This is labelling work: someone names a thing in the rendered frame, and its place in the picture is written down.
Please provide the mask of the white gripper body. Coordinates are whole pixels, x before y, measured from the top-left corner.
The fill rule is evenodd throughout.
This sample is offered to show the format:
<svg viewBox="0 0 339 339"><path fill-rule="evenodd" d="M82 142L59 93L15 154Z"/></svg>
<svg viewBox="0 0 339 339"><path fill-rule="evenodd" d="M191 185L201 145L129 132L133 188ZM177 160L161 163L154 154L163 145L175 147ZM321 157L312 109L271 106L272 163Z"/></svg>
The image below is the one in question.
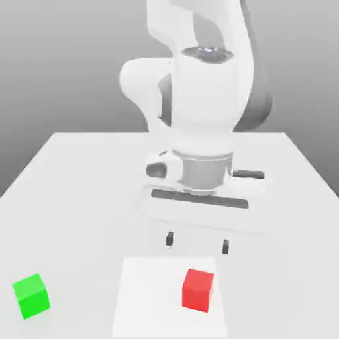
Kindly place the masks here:
<svg viewBox="0 0 339 339"><path fill-rule="evenodd" d="M160 180L144 183L138 207L149 218L244 234L269 229L269 179L233 178L214 194L198 196L176 191Z"/></svg>

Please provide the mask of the small red cube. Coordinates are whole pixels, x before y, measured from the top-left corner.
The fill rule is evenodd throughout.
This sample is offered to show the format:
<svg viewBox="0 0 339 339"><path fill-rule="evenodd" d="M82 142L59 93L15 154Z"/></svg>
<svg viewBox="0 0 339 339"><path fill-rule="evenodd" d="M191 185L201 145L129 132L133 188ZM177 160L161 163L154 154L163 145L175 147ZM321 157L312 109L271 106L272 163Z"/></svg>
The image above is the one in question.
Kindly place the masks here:
<svg viewBox="0 0 339 339"><path fill-rule="evenodd" d="M214 274L188 269L181 289L181 306L207 313Z"/></svg>

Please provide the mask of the small green cube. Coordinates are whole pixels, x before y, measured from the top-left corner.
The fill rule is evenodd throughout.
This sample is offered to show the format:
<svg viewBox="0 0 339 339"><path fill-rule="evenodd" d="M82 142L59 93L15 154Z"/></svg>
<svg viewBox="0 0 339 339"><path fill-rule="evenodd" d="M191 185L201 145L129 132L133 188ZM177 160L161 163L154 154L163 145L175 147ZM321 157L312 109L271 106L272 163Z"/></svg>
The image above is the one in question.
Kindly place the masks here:
<svg viewBox="0 0 339 339"><path fill-rule="evenodd" d="M47 288L38 273L14 282L12 287L24 320L50 308Z"/></svg>

